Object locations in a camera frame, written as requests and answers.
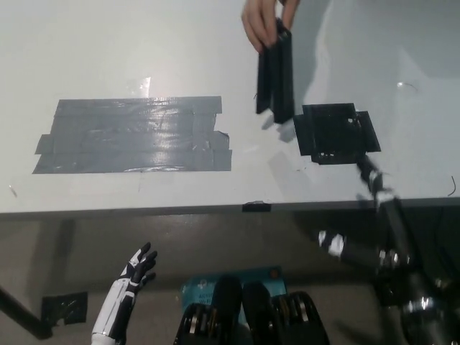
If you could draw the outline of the person's bare hand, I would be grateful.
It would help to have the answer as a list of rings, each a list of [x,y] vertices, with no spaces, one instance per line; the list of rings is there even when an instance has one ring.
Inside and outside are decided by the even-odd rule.
[[[299,0],[247,0],[242,9],[241,22],[245,34],[258,53],[277,41],[277,3],[282,5],[281,20],[284,27],[291,30]]]

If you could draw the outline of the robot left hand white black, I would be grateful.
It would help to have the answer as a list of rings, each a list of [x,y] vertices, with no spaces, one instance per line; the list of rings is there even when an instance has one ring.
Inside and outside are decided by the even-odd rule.
[[[127,328],[139,291],[156,274],[157,252],[150,251],[147,242],[127,262],[120,276],[113,282],[91,332],[92,345],[125,344]]]

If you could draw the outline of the robot right hand white black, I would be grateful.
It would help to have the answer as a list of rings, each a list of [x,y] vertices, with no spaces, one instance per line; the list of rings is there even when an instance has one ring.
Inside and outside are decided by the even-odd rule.
[[[316,236],[320,248],[346,263],[368,270],[410,270],[418,266],[417,250],[401,201],[394,190],[384,184],[384,173],[362,155],[356,161],[360,177],[373,197],[378,229],[387,240],[373,249],[358,244],[340,233],[321,230]]]

